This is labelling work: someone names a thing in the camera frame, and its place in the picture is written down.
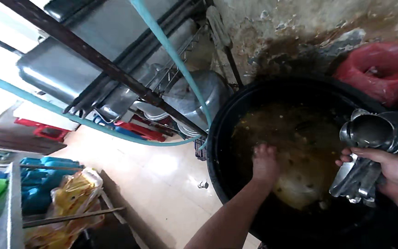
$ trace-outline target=tiled floor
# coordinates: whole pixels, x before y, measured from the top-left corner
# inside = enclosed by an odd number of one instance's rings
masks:
[[[67,136],[67,148],[53,154],[104,170],[122,197],[166,248],[183,248],[221,206],[207,163],[195,157],[192,143],[153,147],[81,126]],[[197,185],[207,180],[207,189]],[[244,249],[260,241],[248,236]]]

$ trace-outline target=dirty water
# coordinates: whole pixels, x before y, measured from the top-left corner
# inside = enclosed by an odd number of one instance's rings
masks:
[[[329,208],[328,189],[343,148],[340,127],[326,110],[305,103],[272,103],[249,111],[234,128],[231,152],[236,169],[247,181],[252,176],[252,148],[259,143],[277,147],[281,176],[273,192],[297,210]]]

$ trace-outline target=red plastic bag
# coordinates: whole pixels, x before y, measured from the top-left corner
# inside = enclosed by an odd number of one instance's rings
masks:
[[[334,77],[386,106],[398,103],[398,44],[360,47],[338,67]]]

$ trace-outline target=stainless steel container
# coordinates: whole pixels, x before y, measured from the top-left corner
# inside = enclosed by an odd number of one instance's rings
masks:
[[[218,113],[219,109],[233,93],[232,89],[226,85],[222,77],[214,71],[194,71],[191,76],[199,87],[211,118]],[[180,79],[174,84],[170,91],[162,97],[169,105],[186,116],[189,120],[208,131],[207,119],[203,112],[203,107],[199,103],[193,90],[188,85],[185,78]],[[187,136],[197,136],[198,133],[177,121],[179,129]]]
[[[181,48],[196,33],[196,24],[187,18],[197,6],[195,2],[145,2],[153,17],[163,20],[161,27],[170,34],[169,39],[175,48]],[[148,26],[128,1],[104,1],[68,27],[140,83],[151,89],[157,87],[156,81],[152,80],[161,70],[157,70],[157,67],[165,65],[170,58],[159,47],[157,39],[151,38]],[[25,54],[17,66],[23,80],[68,105],[92,82],[99,80],[102,73],[101,69],[53,37],[47,38]],[[102,78],[97,85],[103,87],[92,90],[80,106],[82,109],[95,109],[108,120],[118,120],[138,98],[137,94],[108,77]]]

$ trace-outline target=hand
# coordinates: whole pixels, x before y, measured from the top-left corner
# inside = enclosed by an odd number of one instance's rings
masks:
[[[260,144],[254,147],[252,181],[273,189],[279,179],[280,168],[276,161],[276,147]]]
[[[349,156],[351,152],[380,163],[386,184],[379,186],[379,190],[391,199],[398,198],[398,154],[369,148],[345,148],[342,150],[340,160],[336,160],[336,164],[341,166],[343,162],[351,162],[352,158]]]

